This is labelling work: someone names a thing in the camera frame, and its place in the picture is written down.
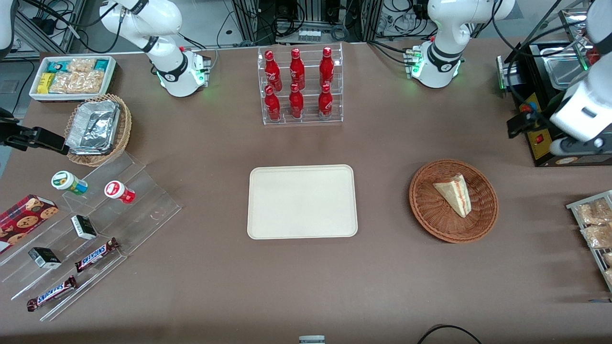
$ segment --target red bottle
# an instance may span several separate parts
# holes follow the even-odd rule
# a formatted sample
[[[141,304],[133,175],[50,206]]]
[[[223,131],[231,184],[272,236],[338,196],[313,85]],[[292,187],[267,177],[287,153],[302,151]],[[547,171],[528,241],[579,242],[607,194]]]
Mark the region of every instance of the red bottle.
[[[326,121],[332,116],[332,102],[334,98],[329,93],[329,84],[324,84],[321,87],[321,94],[319,95],[319,117]]]
[[[323,58],[319,65],[319,75],[321,87],[325,83],[332,84],[334,80],[334,62],[332,60],[332,49],[330,47],[323,48]]]
[[[276,92],[280,92],[283,89],[283,82],[280,81],[280,68],[274,60],[274,54],[268,50],[264,55],[266,57],[266,79]]]
[[[302,118],[302,115],[304,114],[304,97],[302,96],[300,87],[297,83],[291,84],[289,103],[291,104],[291,115],[293,118]]]
[[[304,72],[304,62],[300,58],[300,49],[291,49],[291,65],[289,66],[291,73],[291,82],[297,83],[300,89],[306,87],[306,74]]]
[[[266,85],[265,91],[266,98],[264,98],[264,103],[266,103],[266,110],[270,121],[278,122],[280,121],[280,102],[278,97],[274,94],[274,89],[270,85]]]

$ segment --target white tray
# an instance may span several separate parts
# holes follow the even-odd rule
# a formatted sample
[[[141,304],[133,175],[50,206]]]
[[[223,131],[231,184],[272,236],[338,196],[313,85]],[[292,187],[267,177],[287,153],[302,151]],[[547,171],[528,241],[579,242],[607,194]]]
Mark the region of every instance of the white tray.
[[[247,233],[252,239],[355,235],[353,169],[348,165],[255,168],[248,189]]]
[[[108,65],[106,66],[106,71],[104,71],[104,79],[102,79],[102,85],[100,87],[100,92],[98,93],[77,93],[77,94],[42,94],[38,93],[38,84],[40,82],[40,77],[44,72],[47,71],[47,67],[49,66],[49,62],[59,62],[59,61],[67,61],[72,60],[74,58],[79,59],[98,59],[98,60],[108,60]],[[85,100],[93,98],[97,95],[104,95],[108,90],[108,87],[113,79],[114,68],[116,65],[115,59],[108,55],[74,55],[74,56],[53,56],[51,58],[44,58],[40,62],[40,66],[38,71],[36,72],[36,76],[34,77],[34,81],[32,82],[32,87],[30,87],[30,97],[34,100],[38,100],[39,102],[70,102],[75,100]]]

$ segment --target table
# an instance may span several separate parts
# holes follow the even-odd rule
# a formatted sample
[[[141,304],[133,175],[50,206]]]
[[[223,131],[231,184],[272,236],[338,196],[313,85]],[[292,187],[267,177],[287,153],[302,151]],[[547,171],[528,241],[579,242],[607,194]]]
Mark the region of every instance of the table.
[[[610,167],[534,168],[525,140],[507,138],[513,104],[494,58],[508,49],[473,40],[456,79],[428,89],[366,44],[344,48],[345,121],[317,127],[263,126],[255,48],[221,51],[211,86],[184,99],[159,86],[144,54],[116,55],[128,151],[185,208],[50,323],[0,286],[0,342],[415,343],[439,323],[484,343],[610,342],[612,305],[587,303],[608,296],[605,283],[564,207],[610,189]],[[32,102],[25,124],[62,132],[73,108]],[[412,175],[441,158],[476,166],[498,193],[499,220],[479,242],[441,242],[409,209]],[[336,163],[355,173],[354,237],[247,236],[252,169]],[[15,151],[0,208],[27,193],[58,198],[49,179],[64,168],[89,171]]]

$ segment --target small black box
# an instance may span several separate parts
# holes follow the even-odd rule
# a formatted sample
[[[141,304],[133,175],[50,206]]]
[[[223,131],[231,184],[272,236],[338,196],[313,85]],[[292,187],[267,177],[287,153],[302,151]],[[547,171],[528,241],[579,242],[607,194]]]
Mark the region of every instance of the small black box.
[[[97,236],[94,226],[91,225],[91,221],[89,221],[88,217],[74,215],[72,217],[72,225],[75,228],[76,235],[83,239],[92,240]]]
[[[36,265],[46,269],[57,269],[62,264],[53,251],[45,247],[33,247],[28,255],[32,257]]]

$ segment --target brown wicker basket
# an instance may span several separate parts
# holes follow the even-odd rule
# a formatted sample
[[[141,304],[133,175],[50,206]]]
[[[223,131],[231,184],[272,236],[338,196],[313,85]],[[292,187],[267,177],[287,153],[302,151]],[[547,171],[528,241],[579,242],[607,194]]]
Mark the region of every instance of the brown wicker basket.
[[[461,173],[468,185],[472,211],[460,217],[433,187],[440,179]],[[497,194],[487,178],[459,160],[436,160],[421,167],[409,188],[410,207],[419,223],[434,236],[455,243],[482,239],[495,225],[499,213]]]
[[[92,99],[87,99],[85,100],[85,102],[101,102],[103,100],[112,100],[119,103],[121,106],[121,113],[119,114],[119,124],[117,125],[117,134],[115,136],[113,150],[108,155],[76,155],[69,153],[68,159],[70,159],[70,161],[79,165],[98,167],[110,158],[121,154],[121,152],[123,152],[123,150],[127,146],[127,142],[130,139],[130,130],[132,129],[132,115],[130,114],[130,109],[127,108],[127,105],[125,105],[124,101],[121,98],[117,97],[114,94],[99,95]],[[72,128],[72,121],[74,121],[75,119],[77,109],[78,107],[75,109],[75,111],[72,112],[72,115],[68,120],[68,125],[64,130],[64,137],[68,137],[68,133],[70,133],[70,128]]]

